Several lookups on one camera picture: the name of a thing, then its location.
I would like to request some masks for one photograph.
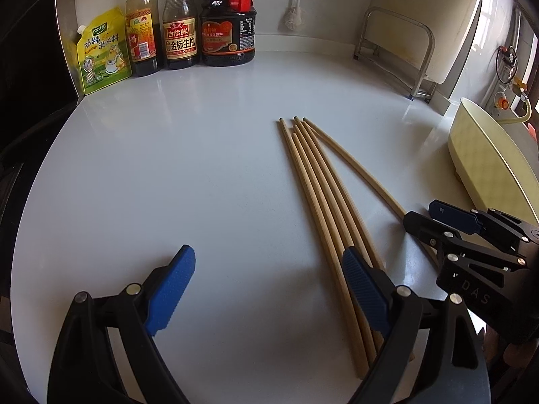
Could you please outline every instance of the bottle label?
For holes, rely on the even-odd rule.
[[[233,55],[254,50],[254,16],[242,16],[222,23],[202,23],[203,51],[208,55]]]
[[[126,15],[126,25],[133,62],[144,61],[157,56],[150,9],[128,13]]]
[[[196,55],[197,36],[195,18],[163,23],[166,58],[169,61]]]

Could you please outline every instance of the white countertop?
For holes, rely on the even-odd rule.
[[[155,341],[193,404],[348,401],[359,380],[276,124],[294,115],[334,137],[406,210],[433,199],[471,207],[447,150],[451,121],[349,58],[257,53],[241,67],[164,70],[91,94],[45,158],[15,246],[13,330],[37,400],[74,295],[115,295],[187,243],[195,275]],[[390,211],[331,158],[393,282],[445,298]]]

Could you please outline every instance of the blue gripper pad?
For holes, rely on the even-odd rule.
[[[389,305],[379,290],[376,282],[371,278],[366,263],[361,263],[351,249],[346,249],[342,256],[342,270],[348,287],[365,313],[369,325],[373,330],[379,331],[387,337],[391,331],[389,323]]]
[[[166,268],[166,275],[149,300],[145,327],[150,336],[154,337],[158,330],[168,325],[195,272],[195,261],[195,251],[191,247],[183,247]]]
[[[442,222],[468,235],[480,234],[481,224],[473,213],[468,213],[439,200],[432,201],[429,205],[429,215],[434,220]]]

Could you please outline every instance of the yellow seasoning packet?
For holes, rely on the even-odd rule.
[[[115,7],[95,18],[76,45],[84,94],[131,76],[125,20]]]

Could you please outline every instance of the black wire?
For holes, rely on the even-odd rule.
[[[500,72],[498,71],[498,61],[500,60],[500,52],[502,51],[501,47],[498,48],[498,53],[496,54],[496,75],[498,76],[498,80],[500,81],[500,83],[502,83],[503,85],[507,85],[508,83],[510,83],[515,78],[516,72],[518,71],[518,56],[516,55],[515,48],[511,45],[509,47],[509,50],[511,51],[511,54],[515,56],[515,63],[511,67],[511,77],[508,80],[502,80],[502,78],[500,77]]]

